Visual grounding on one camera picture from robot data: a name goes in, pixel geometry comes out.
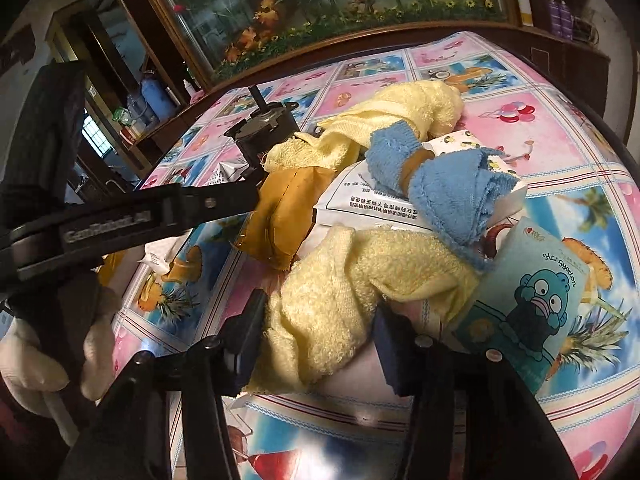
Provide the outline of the white gloved hand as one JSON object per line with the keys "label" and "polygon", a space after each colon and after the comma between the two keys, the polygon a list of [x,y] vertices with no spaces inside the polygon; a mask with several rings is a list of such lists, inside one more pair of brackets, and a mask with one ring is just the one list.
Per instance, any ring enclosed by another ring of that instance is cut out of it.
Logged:
{"label": "white gloved hand", "polygon": [[84,276],[58,289],[38,286],[10,301],[14,318],[1,341],[1,376],[26,411],[54,422],[67,446],[114,380],[112,319],[119,295]]}

